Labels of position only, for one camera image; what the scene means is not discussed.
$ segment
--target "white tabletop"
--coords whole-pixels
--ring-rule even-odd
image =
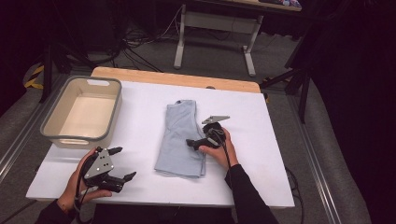
[[[289,181],[276,142],[268,110],[260,93],[208,90],[122,81],[122,105],[110,147],[123,147],[111,157],[123,177],[136,171],[131,182],[111,198],[97,203],[230,206],[233,197],[224,181],[225,172],[206,157],[206,174],[198,179],[164,175],[154,170],[164,133],[166,105],[177,100],[197,102],[196,120],[228,115],[221,121],[232,135],[239,162],[269,206],[294,206]],[[88,150],[52,145],[26,194],[27,198],[58,198]]]

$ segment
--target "person's left hand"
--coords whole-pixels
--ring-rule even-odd
[[[78,182],[78,174],[81,170],[82,164],[85,160],[88,159],[93,153],[95,153],[96,148],[91,149],[82,159],[79,161],[76,171],[70,176],[69,182],[67,183],[66,189],[61,197],[58,199],[58,206],[61,207],[62,211],[68,214],[70,211],[74,209],[74,199],[76,195],[76,187]],[[84,181],[80,180],[79,185],[79,192],[86,190],[87,186],[84,184]],[[86,203],[95,198],[102,198],[102,197],[111,197],[111,191],[106,189],[97,189],[92,192],[89,192],[84,197],[84,202]]]

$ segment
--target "gray carpet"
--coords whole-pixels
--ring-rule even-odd
[[[221,37],[227,34],[210,33],[197,29],[188,32],[183,63],[179,70],[173,68],[177,48],[175,39],[145,44],[134,49],[134,51],[167,73],[248,80],[260,83],[264,77],[275,77],[287,71],[284,64],[297,45],[297,42],[292,41],[289,36],[259,35],[252,52],[257,76],[249,77],[244,56],[240,50],[241,46],[247,43],[248,36],[232,34],[226,40],[219,41],[212,35]],[[105,57],[107,56],[90,55],[91,60]],[[122,53],[115,59],[115,64],[117,67],[133,66]],[[137,66],[141,70],[150,70],[138,63]],[[71,73],[71,75],[88,74],[89,70],[86,67],[77,65],[74,66]],[[277,88],[283,86],[283,83],[276,85]],[[304,200],[304,223],[339,223],[329,220],[326,214],[309,163],[306,144],[299,132],[301,123],[295,119],[293,114],[295,112],[290,106],[290,98],[279,90],[281,89],[271,91],[269,94],[268,109],[283,161],[298,179],[301,196]],[[35,108],[43,106],[38,103],[40,94],[40,90],[28,89],[28,92],[0,118],[2,130],[0,156],[2,158],[6,155]],[[304,127],[312,140],[318,162],[328,183],[341,222],[370,223],[365,202],[345,165],[332,132],[332,125],[327,117],[326,109],[313,83],[308,94],[305,117],[306,125]],[[39,120],[37,125],[32,127],[34,130],[32,135],[29,136],[21,154],[0,183],[0,192],[2,192],[0,194],[0,221],[31,201],[25,198],[26,191],[35,177],[36,167],[40,165],[50,148],[50,142],[39,133],[41,122],[42,120]],[[273,209],[280,223],[301,222],[301,206],[297,200],[295,203],[296,207],[294,208]],[[47,204],[44,202],[35,203],[16,215],[8,223],[33,223],[40,210]],[[89,217],[93,208],[94,204],[87,206],[84,216]]]

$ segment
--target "black sleeve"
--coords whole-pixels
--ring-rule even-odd
[[[231,167],[225,181],[233,191],[239,224],[278,223],[240,164]]]
[[[40,212],[35,222],[36,224],[70,224],[73,221],[74,216],[72,214],[70,216],[65,214],[56,202],[57,200],[53,201]]]

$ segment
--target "light blue towel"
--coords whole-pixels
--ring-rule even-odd
[[[193,100],[180,100],[167,106],[165,133],[154,167],[156,171],[190,178],[205,174],[205,154],[186,143],[186,139],[198,140],[204,136],[197,126],[195,111]]]

